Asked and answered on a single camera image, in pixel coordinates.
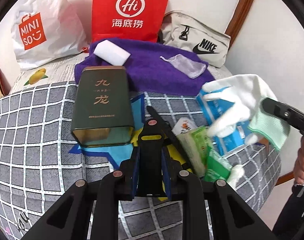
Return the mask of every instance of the red paper bag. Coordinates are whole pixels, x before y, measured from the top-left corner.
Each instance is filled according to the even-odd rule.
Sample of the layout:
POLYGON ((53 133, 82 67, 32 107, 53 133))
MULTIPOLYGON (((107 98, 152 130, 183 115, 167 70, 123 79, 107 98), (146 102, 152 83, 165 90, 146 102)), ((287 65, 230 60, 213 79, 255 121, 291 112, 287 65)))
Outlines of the red paper bag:
POLYGON ((157 40, 168 0, 93 0, 92 42, 119 37, 157 40))

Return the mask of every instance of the nike swoosh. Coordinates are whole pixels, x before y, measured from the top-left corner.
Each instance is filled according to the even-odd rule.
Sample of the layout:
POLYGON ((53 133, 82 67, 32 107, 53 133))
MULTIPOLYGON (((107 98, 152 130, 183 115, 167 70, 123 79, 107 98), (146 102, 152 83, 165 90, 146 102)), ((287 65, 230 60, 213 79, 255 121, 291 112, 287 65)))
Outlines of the nike swoosh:
POLYGON ((199 50, 199 44, 197 44, 194 48, 193 48, 193 52, 196 54, 218 54, 218 52, 212 52, 212 51, 202 51, 199 50))

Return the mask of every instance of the floor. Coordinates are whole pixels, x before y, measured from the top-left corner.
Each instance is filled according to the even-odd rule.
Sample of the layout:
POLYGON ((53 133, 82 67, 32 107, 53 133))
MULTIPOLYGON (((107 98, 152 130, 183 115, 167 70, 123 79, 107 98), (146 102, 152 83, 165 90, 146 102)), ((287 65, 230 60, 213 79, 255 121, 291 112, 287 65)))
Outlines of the floor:
POLYGON ((266 225, 272 229, 284 204, 291 195, 291 188, 293 186, 294 179, 289 180, 279 186, 275 186, 264 203, 263 207, 259 211, 259 217, 266 223, 266 225))

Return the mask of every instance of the green package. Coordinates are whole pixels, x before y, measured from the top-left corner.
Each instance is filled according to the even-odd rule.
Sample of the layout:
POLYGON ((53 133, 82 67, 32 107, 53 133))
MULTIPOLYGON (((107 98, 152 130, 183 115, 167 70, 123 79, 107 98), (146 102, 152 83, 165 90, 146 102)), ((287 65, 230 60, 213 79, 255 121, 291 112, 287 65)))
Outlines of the green package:
POLYGON ((200 126, 187 133, 177 135, 177 138, 186 151, 196 175, 204 176, 208 153, 212 149, 212 141, 207 136, 206 128, 200 126))
POLYGON ((207 169, 203 180, 209 182, 215 182, 217 179, 227 180, 231 169, 232 165, 214 149, 211 149, 208 154, 207 169))

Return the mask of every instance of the person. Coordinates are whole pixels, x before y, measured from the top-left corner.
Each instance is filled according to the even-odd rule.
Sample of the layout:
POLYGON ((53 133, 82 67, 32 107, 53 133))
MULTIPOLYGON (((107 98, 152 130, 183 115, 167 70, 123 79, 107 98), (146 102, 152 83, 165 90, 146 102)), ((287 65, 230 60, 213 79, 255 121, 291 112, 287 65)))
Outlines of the person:
POLYGON ((301 138, 301 147, 294 164, 293 174, 295 184, 292 194, 282 209, 272 232, 280 240, 304 240, 304 193, 297 197, 304 184, 304 137, 301 138))

